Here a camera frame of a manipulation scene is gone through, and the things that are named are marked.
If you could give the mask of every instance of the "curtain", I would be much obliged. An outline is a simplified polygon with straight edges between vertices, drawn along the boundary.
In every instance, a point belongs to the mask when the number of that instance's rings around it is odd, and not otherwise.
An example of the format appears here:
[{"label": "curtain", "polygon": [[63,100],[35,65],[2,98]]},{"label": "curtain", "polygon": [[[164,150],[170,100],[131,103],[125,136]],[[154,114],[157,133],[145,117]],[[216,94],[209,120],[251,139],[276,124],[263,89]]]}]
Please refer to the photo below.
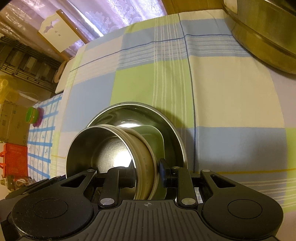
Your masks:
[{"label": "curtain", "polygon": [[[0,33],[62,61],[38,35],[41,23],[62,9],[92,41],[130,24],[166,15],[161,0],[12,0],[0,11]],[[75,56],[79,40],[66,51]]]}]

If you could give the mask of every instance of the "red box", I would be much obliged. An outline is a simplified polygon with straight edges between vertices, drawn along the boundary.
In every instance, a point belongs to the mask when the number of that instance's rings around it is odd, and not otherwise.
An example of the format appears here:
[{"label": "red box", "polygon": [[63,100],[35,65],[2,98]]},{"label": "red box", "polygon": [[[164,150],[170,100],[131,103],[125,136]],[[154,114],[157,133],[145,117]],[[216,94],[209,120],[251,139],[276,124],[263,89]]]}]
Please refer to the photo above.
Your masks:
[{"label": "red box", "polygon": [[0,163],[0,168],[3,169],[3,177],[9,175],[28,176],[26,146],[5,143],[0,157],[3,157],[3,163]]}]

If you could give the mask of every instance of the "blue and white tablecloth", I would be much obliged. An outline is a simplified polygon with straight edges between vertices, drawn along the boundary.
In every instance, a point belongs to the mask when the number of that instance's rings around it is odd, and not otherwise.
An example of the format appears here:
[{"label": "blue and white tablecloth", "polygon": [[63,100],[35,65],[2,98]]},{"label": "blue and white tablecloth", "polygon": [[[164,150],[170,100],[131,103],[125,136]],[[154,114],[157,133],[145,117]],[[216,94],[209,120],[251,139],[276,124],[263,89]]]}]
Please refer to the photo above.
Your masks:
[{"label": "blue and white tablecloth", "polygon": [[40,126],[30,125],[28,136],[28,175],[36,181],[50,178],[50,152],[62,96],[63,94],[58,94],[34,105],[35,108],[39,107],[44,110]]}]

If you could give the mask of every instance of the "plaid tablecloth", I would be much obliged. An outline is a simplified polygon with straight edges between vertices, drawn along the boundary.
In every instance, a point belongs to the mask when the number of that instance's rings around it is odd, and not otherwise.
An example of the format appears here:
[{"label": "plaid tablecloth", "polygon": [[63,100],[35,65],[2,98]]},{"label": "plaid tablecloth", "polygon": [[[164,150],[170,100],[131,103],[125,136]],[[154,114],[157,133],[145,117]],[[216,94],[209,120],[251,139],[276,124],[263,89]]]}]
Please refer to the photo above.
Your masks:
[{"label": "plaid tablecloth", "polygon": [[86,44],[74,60],[51,177],[65,173],[71,141],[97,113],[143,102],[177,127],[190,171],[221,173],[274,198],[285,217],[296,215],[295,76],[253,58],[233,38],[222,10],[133,24]]},{"label": "plaid tablecloth", "polygon": [[28,175],[40,181],[50,178],[50,152],[53,143],[56,116],[63,94],[34,105],[44,110],[43,120],[39,127],[30,125],[28,136]]}]

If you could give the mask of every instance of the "metal screw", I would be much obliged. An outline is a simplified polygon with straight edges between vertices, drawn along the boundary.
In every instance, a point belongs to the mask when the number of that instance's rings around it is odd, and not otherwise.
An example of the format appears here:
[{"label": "metal screw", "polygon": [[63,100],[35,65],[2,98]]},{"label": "metal screw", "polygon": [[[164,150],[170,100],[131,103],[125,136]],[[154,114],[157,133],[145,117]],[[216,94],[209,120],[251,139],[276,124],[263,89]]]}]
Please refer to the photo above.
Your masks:
[{"label": "metal screw", "polygon": [[187,197],[183,198],[181,200],[181,203],[183,203],[184,205],[193,205],[195,203],[195,200],[193,198]]},{"label": "metal screw", "polygon": [[106,197],[106,198],[101,199],[100,203],[104,206],[109,206],[109,205],[112,205],[113,203],[115,203],[115,201],[113,198]]}]

